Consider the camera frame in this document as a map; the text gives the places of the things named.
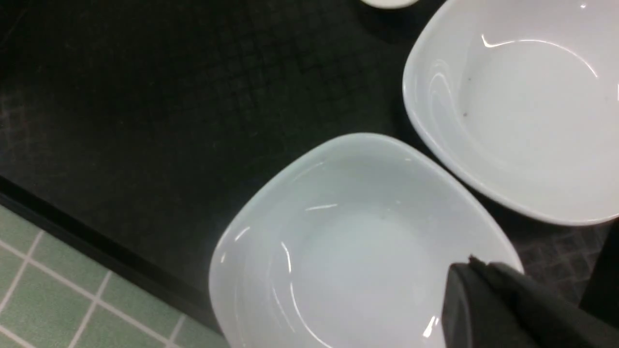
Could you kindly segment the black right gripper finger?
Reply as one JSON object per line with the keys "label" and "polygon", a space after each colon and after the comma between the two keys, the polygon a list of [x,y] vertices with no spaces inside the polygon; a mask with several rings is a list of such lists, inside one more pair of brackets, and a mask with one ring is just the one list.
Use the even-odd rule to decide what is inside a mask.
{"label": "black right gripper finger", "polygon": [[616,348],[606,322],[502,262],[449,266],[441,326],[447,348]]}

